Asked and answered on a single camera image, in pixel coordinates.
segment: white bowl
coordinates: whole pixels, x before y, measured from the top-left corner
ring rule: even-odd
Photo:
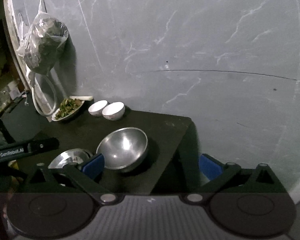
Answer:
[[[57,112],[59,112],[60,108],[58,108],[51,116],[51,119],[52,121],[67,121],[69,120],[70,118],[74,117],[77,113],[79,113],[79,109],[81,108],[81,106],[79,106],[77,109],[75,109],[74,111],[72,111],[70,114],[68,114],[67,116],[65,117],[62,117],[62,118],[59,118],[59,119],[56,119],[56,114]]]
[[[93,116],[102,116],[102,110],[103,108],[105,108],[108,105],[108,101],[107,100],[101,100],[101,101],[97,101],[94,104],[92,104],[88,111],[90,114],[92,114]]]
[[[114,102],[102,110],[102,115],[111,121],[119,120],[123,116],[125,109],[124,103]]]

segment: bowl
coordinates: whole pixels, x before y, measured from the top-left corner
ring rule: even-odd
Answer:
[[[125,111],[126,107],[122,102],[114,102],[112,104],[107,105],[102,110],[102,115],[105,119],[116,121],[119,120]]]
[[[92,104],[88,111],[91,115],[93,116],[102,116],[102,110],[108,105],[108,101],[107,100],[101,100],[101,101],[97,101],[94,104]]]
[[[68,114],[65,117],[56,119],[56,114],[57,112],[59,112],[60,108],[58,108],[51,116],[52,121],[58,122],[58,121],[67,121],[69,119],[71,119],[72,117],[75,117],[78,113],[79,113],[79,109],[81,108],[81,106],[79,106],[77,109],[73,110],[70,114]]]
[[[49,164],[49,169],[62,169],[62,167],[68,163],[83,163],[92,156],[92,153],[83,149],[71,149],[67,150],[57,157]]]
[[[97,154],[103,154],[105,168],[129,172],[145,159],[148,137],[144,131],[127,127],[108,134],[99,144]]]

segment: clear plastic bag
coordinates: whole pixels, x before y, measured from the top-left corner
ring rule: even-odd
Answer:
[[[24,38],[23,21],[20,26],[20,46],[17,53],[23,57],[31,71],[48,75],[61,56],[68,39],[66,25],[45,12],[44,2],[40,0],[38,14]]]

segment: marble-patterned wall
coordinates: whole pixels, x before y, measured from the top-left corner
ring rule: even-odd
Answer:
[[[13,0],[32,22],[39,0]],[[61,94],[185,115],[202,152],[300,178],[300,0],[45,0]]]

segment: plate of chopped vegetables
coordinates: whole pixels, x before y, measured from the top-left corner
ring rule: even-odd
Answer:
[[[65,98],[60,107],[52,114],[52,121],[66,121],[79,112],[84,101],[78,99]]]

